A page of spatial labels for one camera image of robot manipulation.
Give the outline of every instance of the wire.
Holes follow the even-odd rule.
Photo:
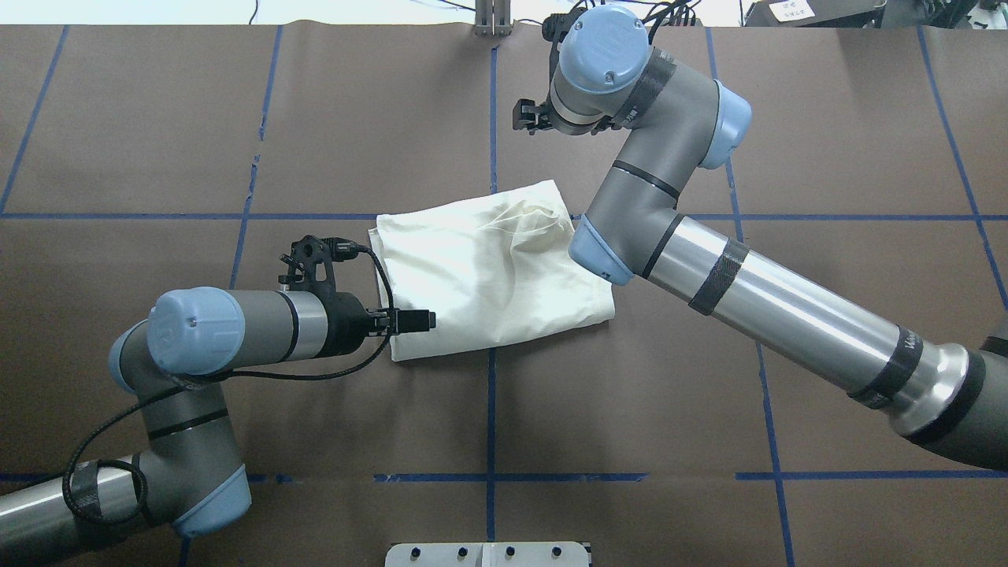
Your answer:
[[[439,1],[444,2],[446,4],[451,4],[451,5],[455,6],[456,8],[462,8],[463,10],[469,10],[470,12],[475,12],[476,11],[476,8],[470,8],[469,6],[463,6],[462,4],[456,4],[455,2],[449,2],[449,0],[439,0]]]
[[[374,262],[375,269],[378,271],[378,275],[381,276],[382,287],[385,289],[385,297],[388,298],[388,312],[389,314],[394,313],[395,303],[394,300],[392,299],[392,286],[388,282],[388,275],[385,274],[385,268],[382,267],[381,261],[378,259],[378,256],[374,253],[374,250],[368,248],[367,246],[364,246],[363,244],[358,244],[357,246],[359,251],[364,252],[367,255],[371,256],[371,261]],[[214,376],[211,376],[209,379],[211,379],[212,381],[223,381],[227,378],[231,378],[234,376],[248,376],[253,378],[272,378],[274,380],[316,381],[316,380],[329,380],[333,378],[339,378],[346,376],[347,374],[352,374],[360,370],[361,368],[367,366],[368,364],[374,362],[374,360],[378,358],[378,355],[380,355],[382,351],[385,350],[385,347],[388,346],[389,341],[392,340],[391,329],[387,330],[385,334],[382,336],[384,337],[384,339],[382,339],[381,344],[378,345],[378,348],[375,349],[373,353],[371,353],[371,356],[368,356],[366,359],[364,359],[363,362],[355,366],[351,366],[346,370],[331,372],[329,374],[310,374],[310,375],[280,374],[276,372],[262,372],[259,370],[231,370],[228,372],[224,372],[222,374],[216,374]]]
[[[67,502],[67,507],[70,508],[70,511],[74,514],[74,516],[86,522],[90,522],[92,524],[98,524],[100,526],[116,526],[118,524],[123,524],[125,522],[129,522],[130,520],[133,520],[134,518],[136,518],[138,514],[140,514],[145,507],[147,507],[147,477],[143,474],[143,471],[140,470],[140,467],[137,467],[132,463],[127,463],[118,460],[99,460],[97,463],[98,468],[102,467],[118,468],[129,472],[133,476],[133,482],[135,484],[134,488],[136,491],[136,507],[134,507],[129,514],[121,518],[112,518],[112,519],[102,518],[101,516],[95,515],[89,511],[82,508],[81,504],[79,504],[77,500],[74,499],[74,494],[71,491],[71,477],[77,470],[77,463],[81,460],[81,455],[84,454],[85,449],[88,448],[88,445],[90,445],[91,442],[94,441],[96,437],[105,433],[105,431],[108,430],[110,427],[116,425],[125,418],[129,417],[137,410],[146,408],[151,404],[155,404],[167,398],[171,398],[172,395],[179,393],[181,391],[185,391],[185,389],[180,386],[175,386],[170,389],[166,389],[161,393],[158,393],[157,395],[149,398],[139,404],[133,405],[128,410],[120,412],[114,418],[102,424],[101,427],[91,432],[91,435],[89,435],[88,438],[85,439],[84,442],[78,446],[77,450],[74,451],[74,455],[71,457],[70,462],[67,463],[67,469],[62,473],[64,501]]]

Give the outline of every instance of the crumpled fabric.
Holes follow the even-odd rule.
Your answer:
[[[568,255],[574,226],[552,181],[379,215],[368,234],[395,307],[436,313],[430,332],[392,338],[394,361],[514,344],[616,315],[612,285]]]

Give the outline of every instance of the sticker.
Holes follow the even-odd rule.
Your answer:
[[[770,11],[777,21],[794,21],[815,17],[815,12],[808,6],[807,0],[787,0],[770,4]]]

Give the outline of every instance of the blue tape line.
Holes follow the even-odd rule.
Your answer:
[[[376,474],[374,481],[380,484],[395,482],[486,482],[483,473],[457,474],[451,472],[421,472],[413,474]]]
[[[273,58],[269,64],[269,78],[266,79],[266,96],[262,99],[262,122],[259,123],[259,141],[266,137],[266,118],[269,116],[269,101],[273,97],[273,78],[276,76],[276,60],[280,54],[280,38],[283,37],[283,26],[276,26],[276,36],[273,38]]]
[[[17,154],[14,156],[14,163],[10,167],[10,175],[7,176],[7,185],[3,188],[3,196],[0,196],[0,213],[7,208],[7,200],[14,189],[14,180],[17,179],[17,172],[21,168],[21,159],[24,158],[24,150],[28,147],[28,139],[31,131],[35,129],[35,120],[42,109],[42,101],[45,100],[45,93],[49,90],[49,83],[52,75],[56,71],[56,64],[59,63],[59,55],[62,53],[64,44],[67,43],[67,34],[70,33],[70,26],[65,25],[62,33],[59,34],[59,41],[56,42],[56,50],[52,52],[52,61],[49,62],[49,69],[45,72],[45,80],[42,81],[42,88],[38,91],[38,98],[35,99],[35,107],[31,109],[31,117],[28,118],[28,126],[24,129],[24,136],[21,137],[21,145],[17,147]]]
[[[280,55],[280,39],[283,37],[283,26],[276,26],[276,35],[273,38],[273,56],[269,62],[269,77],[266,79],[266,93],[262,97],[262,121],[259,123],[259,141],[266,138],[266,121],[269,118],[269,102],[273,97],[273,80],[276,78],[276,62]],[[242,253],[245,251],[245,235],[248,232],[249,219],[252,212],[252,199],[255,198],[255,181],[259,175],[259,159],[261,153],[255,154],[252,158],[252,167],[249,174],[249,192],[245,197],[245,208],[242,211],[242,226],[238,229],[238,245],[235,246],[235,261],[231,265],[231,279],[228,284],[229,290],[234,290],[238,282],[238,270],[242,263]]]
[[[772,472],[738,472],[736,480],[773,480]],[[783,480],[913,480],[1008,478],[1000,470],[825,470],[791,471],[779,474]]]
[[[924,29],[917,26],[917,40],[920,42],[920,54],[924,59],[924,70],[927,72],[927,82],[931,86],[931,94],[934,95],[934,104],[938,109],[938,117],[941,118],[941,127],[944,128],[946,137],[949,138],[949,147],[952,155],[956,159],[956,167],[959,169],[959,179],[963,182],[963,189],[966,197],[970,201],[970,209],[973,211],[974,219],[977,222],[977,231],[984,242],[984,252],[987,254],[987,261],[991,264],[991,271],[994,273],[994,282],[998,287],[998,294],[1001,295],[1001,305],[1008,309],[1008,293],[1005,292],[1004,281],[1001,280],[1001,271],[998,269],[998,262],[994,259],[994,252],[991,250],[991,242],[987,238],[987,229],[984,228],[984,221],[980,216],[980,208],[977,207],[977,200],[973,195],[973,188],[970,186],[970,178],[966,175],[966,165],[963,164],[963,156],[959,152],[959,144],[956,143],[956,136],[952,133],[952,126],[949,124],[949,116],[944,111],[944,104],[941,102],[941,94],[938,93],[938,85],[934,81],[934,71],[931,69],[931,58],[927,51],[927,41],[924,40]]]
[[[487,541],[496,541],[494,509],[497,469],[497,349],[487,351]]]
[[[192,545],[193,540],[190,538],[182,538],[182,545],[178,550],[178,567],[185,567],[188,565],[188,550]]]
[[[976,219],[973,215],[741,214],[740,217],[747,221],[973,221]]]
[[[207,221],[239,220],[239,213],[3,213],[3,220],[61,221]]]
[[[242,263],[242,253],[245,251],[245,234],[248,232],[249,227],[249,211],[252,209],[252,197],[255,196],[255,180],[259,171],[259,156],[260,154],[257,153],[252,158],[252,172],[249,175],[249,192],[245,196],[245,208],[242,211],[242,226],[238,229],[238,245],[235,246],[235,260],[231,264],[231,279],[228,282],[229,290],[234,290],[235,285],[238,282],[238,268]]]
[[[388,213],[251,213],[250,220],[274,221],[373,221]]]
[[[784,480],[780,473],[780,454],[777,451],[777,434],[773,425],[773,408],[770,405],[770,385],[766,379],[766,361],[763,345],[756,343],[759,358],[759,381],[763,386],[763,419],[766,422],[766,436],[770,443],[770,463],[773,466],[773,484],[777,492],[777,512],[780,515],[780,531],[784,539],[784,557],[788,567],[794,567],[794,547],[791,544],[791,525],[787,518],[787,500],[784,497]]]
[[[517,472],[495,473],[497,482],[640,482],[647,478],[646,472],[571,472],[543,473]],[[395,482],[487,482],[490,475],[482,473],[414,473],[414,474],[376,474],[374,481],[379,484]]]
[[[497,474],[498,482],[640,482],[646,472],[519,472]]]
[[[496,193],[497,193],[497,47],[494,47],[490,49],[490,195],[494,195]]]

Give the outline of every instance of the robotic arm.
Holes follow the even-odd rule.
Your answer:
[[[389,307],[367,310],[338,292],[333,262],[371,255]],[[305,236],[281,256],[280,292],[176,290],[147,320],[115,342],[109,369],[139,399],[150,448],[117,460],[75,466],[61,478],[0,496],[0,565],[40,565],[122,542],[170,523],[193,538],[231,524],[248,509],[245,465],[219,382],[232,375],[327,379],[377,357],[392,335],[428,331],[434,314],[394,307],[373,252],[342,238]],[[369,336],[384,337],[367,360],[316,376],[233,370],[286,360],[348,354]]]
[[[677,213],[694,169],[721,166],[742,141],[748,103],[649,45],[629,10],[568,23],[550,30],[565,36],[546,102],[518,101],[514,129],[633,130],[571,256],[613,284],[654,282],[886,413],[911,443],[1008,469],[1008,322],[979,351],[935,345]]]

